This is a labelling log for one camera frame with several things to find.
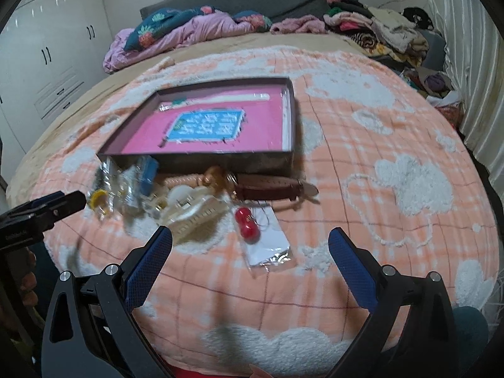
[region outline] silver bolt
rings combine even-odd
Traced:
[[[109,276],[113,276],[115,273],[117,273],[117,270],[119,270],[119,267],[115,264],[111,264],[110,266],[107,266],[105,273],[107,273]]]
[[[66,281],[70,278],[71,273],[70,272],[63,272],[60,274],[60,280],[61,281]]]
[[[396,273],[396,269],[394,269],[392,266],[383,266],[383,269],[381,269],[381,271],[383,271],[383,274],[385,274],[386,276],[393,276]]]
[[[441,275],[438,272],[430,273],[430,279],[432,281],[441,281]]]

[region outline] wardrobe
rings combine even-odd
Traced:
[[[7,181],[51,122],[107,76],[102,62],[111,42],[103,0],[20,2],[0,34]]]

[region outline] box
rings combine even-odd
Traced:
[[[296,108],[285,77],[228,79],[160,90],[142,103],[98,151],[125,169],[150,155],[166,174],[290,176]]]

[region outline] red cherry keychain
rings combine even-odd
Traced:
[[[239,208],[234,218],[240,227],[241,237],[246,241],[256,240],[259,237],[259,227],[255,222],[252,212],[248,208]]]

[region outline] pink quilt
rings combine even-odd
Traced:
[[[103,60],[107,73],[119,71],[144,59],[180,47],[216,40],[224,37],[237,37],[254,32],[249,22],[236,22],[228,13],[216,11],[209,15],[198,15],[183,26],[173,30],[143,51],[124,51],[124,44],[134,29],[118,32]]]
[[[498,272],[495,220],[478,173],[450,124],[391,70],[350,53],[270,47],[158,64],[83,120],[41,170],[33,198],[90,188],[95,152],[154,91],[232,77],[289,75],[299,109],[296,172],[315,202],[276,203],[297,267],[253,279],[225,215],[173,251],[135,319],[171,364],[213,375],[326,374],[362,327],[327,248],[340,226],[402,274],[439,272],[453,304],[482,308]],[[77,276],[121,262],[157,226],[148,217],[98,222],[85,209],[45,243]],[[388,344],[399,337],[399,314]]]

